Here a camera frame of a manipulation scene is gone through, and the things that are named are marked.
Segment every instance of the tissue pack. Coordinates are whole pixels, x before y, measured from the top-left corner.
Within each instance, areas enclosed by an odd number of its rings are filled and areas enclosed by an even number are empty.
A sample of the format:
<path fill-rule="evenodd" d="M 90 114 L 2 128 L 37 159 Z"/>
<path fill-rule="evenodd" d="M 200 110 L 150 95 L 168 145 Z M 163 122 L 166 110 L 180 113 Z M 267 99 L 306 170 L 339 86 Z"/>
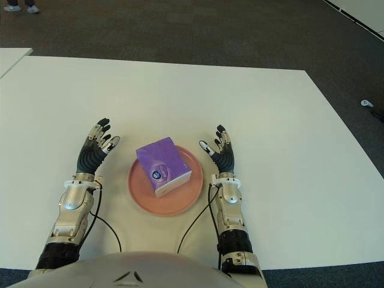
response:
<path fill-rule="evenodd" d="M 192 171 L 170 137 L 137 149 L 136 155 L 157 198 L 190 180 Z"/>

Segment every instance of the white sneaker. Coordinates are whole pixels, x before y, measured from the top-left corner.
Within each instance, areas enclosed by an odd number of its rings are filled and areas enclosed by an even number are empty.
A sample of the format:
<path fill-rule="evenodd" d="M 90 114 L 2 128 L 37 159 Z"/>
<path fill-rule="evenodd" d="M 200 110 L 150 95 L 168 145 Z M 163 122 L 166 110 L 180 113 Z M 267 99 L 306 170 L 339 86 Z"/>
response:
<path fill-rule="evenodd" d="M 31 7 L 28 7 L 27 11 L 28 13 L 34 14 L 38 12 L 38 8 L 35 5 L 33 5 Z"/>
<path fill-rule="evenodd" d="M 17 12 L 17 11 L 20 11 L 21 8 L 20 8 L 20 6 L 11 6 L 11 5 L 9 5 L 9 6 L 4 7 L 4 10 L 6 12 Z"/>

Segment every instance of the white table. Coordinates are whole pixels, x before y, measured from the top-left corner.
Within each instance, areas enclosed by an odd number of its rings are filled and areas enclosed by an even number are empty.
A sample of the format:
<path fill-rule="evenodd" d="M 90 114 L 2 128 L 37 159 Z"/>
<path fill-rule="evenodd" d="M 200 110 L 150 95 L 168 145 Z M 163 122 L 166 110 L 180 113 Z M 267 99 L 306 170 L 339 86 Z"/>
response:
<path fill-rule="evenodd" d="M 198 140 L 211 140 L 223 124 L 263 269 L 384 260 L 384 181 L 304 71 L 28 56 L 0 86 L 0 267 L 34 268 L 62 184 L 104 116 L 122 139 L 98 171 L 100 215 L 125 251 L 176 251 L 217 172 Z M 133 202 L 127 173 L 136 148 L 166 136 L 199 159 L 205 185 L 186 212 L 156 217 Z M 206 213 L 182 253 L 215 266 L 215 246 Z M 116 250 L 112 233 L 97 222 L 81 258 Z"/>
<path fill-rule="evenodd" d="M 0 78 L 3 78 L 24 56 L 31 53 L 31 48 L 0 48 Z"/>

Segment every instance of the black cable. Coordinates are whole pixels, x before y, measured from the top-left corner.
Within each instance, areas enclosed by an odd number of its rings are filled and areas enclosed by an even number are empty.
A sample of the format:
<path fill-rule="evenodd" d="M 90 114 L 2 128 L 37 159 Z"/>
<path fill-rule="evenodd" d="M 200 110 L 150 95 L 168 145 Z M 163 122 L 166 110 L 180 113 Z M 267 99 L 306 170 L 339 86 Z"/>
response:
<path fill-rule="evenodd" d="M 209 201 L 211 199 L 211 185 L 209 185 L 209 188 L 208 188 L 208 206 L 209 206 L 209 211 L 211 212 L 211 217 L 212 217 L 212 221 L 214 222 L 214 226 L 215 226 L 215 231 L 216 231 L 216 236 L 217 236 L 217 242 L 218 242 L 218 246 L 220 247 L 220 236 L 218 234 L 218 229 L 217 229 L 217 225 L 216 225 L 216 221 L 215 221 L 215 217 L 214 217 L 214 213 L 212 212 L 212 207 L 211 207 L 211 201 Z M 218 252 L 218 264 L 217 264 L 217 269 L 220 270 L 221 269 L 221 251 L 219 250 Z"/>
<path fill-rule="evenodd" d="M 211 199 L 211 203 L 212 201 L 215 199 L 216 195 L 217 195 L 218 191 L 215 193 L 215 195 L 213 196 L 213 198 Z M 197 221 L 197 219 L 200 218 L 200 216 L 204 213 L 204 211 L 208 208 L 208 204 L 204 207 L 204 209 L 198 214 L 198 216 L 193 220 L 193 222 L 191 223 L 191 225 L 188 227 L 187 231 L 185 231 L 183 237 L 181 238 L 181 241 L 180 241 L 180 244 L 179 244 L 179 248 L 178 248 L 178 252 L 177 254 L 179 254 L 180 252 L 180 248 L 181 248 L 181 244 L 184 240 L 184 238 L 186 237 L 186 235 L 188 234 L 188 232 L 191 230 L 193 224 Z"/>
<path fill-rule="evenodd" d="M 100 182 L 98 182 L 97 180 L 95 180 L 95 182 L 97 182 L 99 185 L 100 185 L 100 192 L 99 192 L 99 196 L 98 196 L 98 203 L 97 203 L 97 209 L 96 209 L 96 213 L 95 213 L 95 216 L 90 227 L 88 228 L 88 231 L 85 233 L 83 239 L 80 241 L 79 243 L 79 247 L 78 247 L 78 250 L 80 251 L 80 249 L 82 248 L 83 244 L 84 244 L 84 241 L 85 239 L 88 237 L 90 231 L 92 230 L 95 222 L 96 222 L 96 218 L 97 218 L 97 215 L 98 215 L 98 211 L 100 210 L 100 204 L 101 204 L 101 196 L 103 195 L 103 186 Z"/>
<path fill-rule="evenodd" d="M 105 225 L 107 225 L 107 226 L 109 227 L 109 229 L 113 232 L 113 234 L 115 234 L 115 237 L 116 237 L 116 239 L 117 239 L 117 241 L 118 241 L 118 243 L 119 243 L 119 250 L 120 250 L 120 252 L 121 252 L 121 243 L 120 243 L 120 239 L 119 239 L 118 235 L 116 234 L 116 232 L 114 231 L 114 229 L 111 227 L 111 225 L 109 225 L 109 224 L 107 223 L 107 221 L 104 220 L 104 219 L 102 219 L 100 216 L 96 216 L 95 214 L 93 214 L 92 211 L 90 211 L 89 213 L 91 213 L 91 215 L 94 216 L 95 218 L 98 218 L 99 220 L 101 220 L 102 222 L 104 222 Z"/>

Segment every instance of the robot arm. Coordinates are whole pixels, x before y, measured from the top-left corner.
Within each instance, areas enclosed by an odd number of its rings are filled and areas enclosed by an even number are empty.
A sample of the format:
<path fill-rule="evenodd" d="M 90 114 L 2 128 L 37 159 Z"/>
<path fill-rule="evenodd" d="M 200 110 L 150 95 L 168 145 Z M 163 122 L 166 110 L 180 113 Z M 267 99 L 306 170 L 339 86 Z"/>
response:
<path fill-rule="evenodd" d="M 30 277 L 79 259 L 88 226 L 88 214 L 94 203 L 93 193 L 100 189 L 100 182 L 95 181 L 95 172 L 119 143 L 118 136 L 110 139 L 111 136 L 107 135 L 102 138 L 110 128 L 108 123 L 109 120 L 104 118 L 89 132 L 79 154 L 76 174 L 73 180 L 64 184 L 67 191 L 59 201 L 59 216 L 48 236 L 36 270 L 31 272 Z"/>
<path fill-rule="evenodd" d="M 241 211 L 243 201 L 240 193 L 240 180 L 233 172 L 235 160 L 230 137 L 225 128 L 217 127 L 215 143 L 219 152 L 213 150 L 206 142 L 200 146 L 206 151 L 218 167 L 219 175 L 212 175 L 211 186 L 218 188 L 216 204 L 218 207 L 217 223 L 221 255 L 221 270 L 245 287 L 266 287 L 262 270 L 248 236 L 244 216 Z"/>

